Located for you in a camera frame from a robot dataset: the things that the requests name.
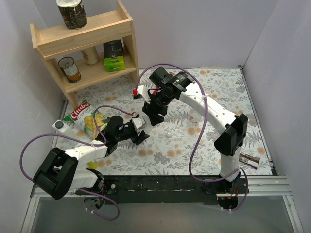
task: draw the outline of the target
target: shelf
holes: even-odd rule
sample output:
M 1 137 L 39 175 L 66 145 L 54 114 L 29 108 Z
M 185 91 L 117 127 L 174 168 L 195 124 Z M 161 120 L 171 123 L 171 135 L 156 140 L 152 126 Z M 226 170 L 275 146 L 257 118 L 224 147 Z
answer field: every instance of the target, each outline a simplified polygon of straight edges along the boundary
M 139 79 L 134 22 L 121 1 L 117 1 L 114 11 L 88 17 L 87 25 L 78 30 L 69 30 L 64 24 L 39 30 L 31 23 L 30 31 L 34 50 L 73 108 L 78 107 L 75 91 L 124 74 L 129 74 L 135 83 Z M 80 81 L 69 83 L 64 77 L 56 57 L 120 38 L 124 45 L 125 70 L 107 72 L 104 55 L 100 53 L 100 60 L 94 65 L 86 64 L 84 59 L 75 61 L 82 76 Z
M 87 25 L 78 30 L 69 30 L 64 24 L 33 32 L 36 45 L 43 58 L 48 60 L 60 55 L 79 51 L 132 34 L 132 18 L 120 1 L 117 10 L 87 18 Z
M 75 62 L 82 77 L 77 83 L 69 83 L 66 77 L 63 77 L 65 91 L 67 93 L 71 93 L 82 88 L 101 83 L 102 81 L 136 71 L 136 67 L 127 53 L 124 53 L 125 70 L 120 71 L 107 72 L 104 67 L 104 54 L 100 53 L 99 58 L 99 62 L 93 65 L 86 64 L 84 59 Z

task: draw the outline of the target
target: black and green box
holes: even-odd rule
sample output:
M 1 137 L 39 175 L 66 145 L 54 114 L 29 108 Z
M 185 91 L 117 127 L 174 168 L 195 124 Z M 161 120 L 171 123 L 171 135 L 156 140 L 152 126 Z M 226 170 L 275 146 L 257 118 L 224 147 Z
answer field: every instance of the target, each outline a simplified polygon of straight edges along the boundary
M 104 43 L 104 66 L 108 72 L 125 69 L 121 40 Z

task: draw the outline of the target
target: can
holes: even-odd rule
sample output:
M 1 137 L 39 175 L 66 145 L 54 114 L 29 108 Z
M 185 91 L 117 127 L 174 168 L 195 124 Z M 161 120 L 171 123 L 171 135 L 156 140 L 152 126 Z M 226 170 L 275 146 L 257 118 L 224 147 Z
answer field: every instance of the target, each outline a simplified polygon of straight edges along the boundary
M 67 28 L 74 30 L 87 24 L 86 12 L 81 0 L 57 0 L 56 4 Z
M 81 79 L 81 74 L 72 57 L 64 57 L 58 62 L 58 66 L 67 77 L 68 82 L 76 83 Z

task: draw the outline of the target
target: floral tablecloth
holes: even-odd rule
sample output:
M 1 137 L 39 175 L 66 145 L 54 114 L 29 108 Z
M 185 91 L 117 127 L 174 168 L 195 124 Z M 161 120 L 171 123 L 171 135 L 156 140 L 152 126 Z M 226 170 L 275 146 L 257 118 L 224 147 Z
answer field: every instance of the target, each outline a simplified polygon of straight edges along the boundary
M 154 87 L 148 79 L 152 71 L 147 71 L 141 81 L 149 88 Z M 188 71 L 199 79 L 205 92 L 210 93 L 219 104 L 236 114 L 244 113 L 248 117 L 247 135 L 241 152 L 259 157 L 260 164 L 257 170 L 243 163 L 240 163 L 240 166 L 250 175 L 272 174 L 240 70 L 196 68 L 188 69 Z M 115 105 L 128 112 L 138 112 L 144 115 L 141 111 L 143 100 L 132 98 L 134 86 L 129 75 L 124 75 L 80 90 L 77 98 L 78 102 L 87 99 L 93 106 Z M 174 100 L 169 105 L 165 122 L 148 131 L 150 138 L 138 146 L 130 140 L 120 142 L 118 148 L 110 156 L 96 161 L 97 170 L 104 175 L 189 175 L 189 158 L 203 123 L 202 118 L 198 126 L 190 127 L 187 120 L 189 109 L 184 103 Z M 68 104 L 65 116 L 72 111 L 72 106 Z M 109 117 L 121 116 L 125 121 L 130 119 L 130 116 L 115 109 L 105 108 L 100 111 Z M 75 128 L 73 124 L 69 123 L 69 125 L 79 137 L 87 141 L 83 131 Z M 220 154 L 213 145 L 218 136 L 218 133 L 208 123 L 192 162 L 194 174 L 219 174 Z M 63 138 L 58 138 L 56 146 L 61 149 L 71 148 Z

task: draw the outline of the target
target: glass panel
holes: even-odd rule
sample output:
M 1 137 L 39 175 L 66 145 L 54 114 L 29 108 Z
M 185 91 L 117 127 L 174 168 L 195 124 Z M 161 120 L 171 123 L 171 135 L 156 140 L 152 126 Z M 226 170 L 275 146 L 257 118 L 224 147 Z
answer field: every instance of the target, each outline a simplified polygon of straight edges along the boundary
M 85 211 L 81 197 L 40 198 L 32 232 L 293 232 L 282 197 L 248 197 L 233 213 L 200 203 L 121 204 L 120 208 L 120 217 L 109 222 Z M 114 216 L 117 211 L 104 205 L 99 212 Z

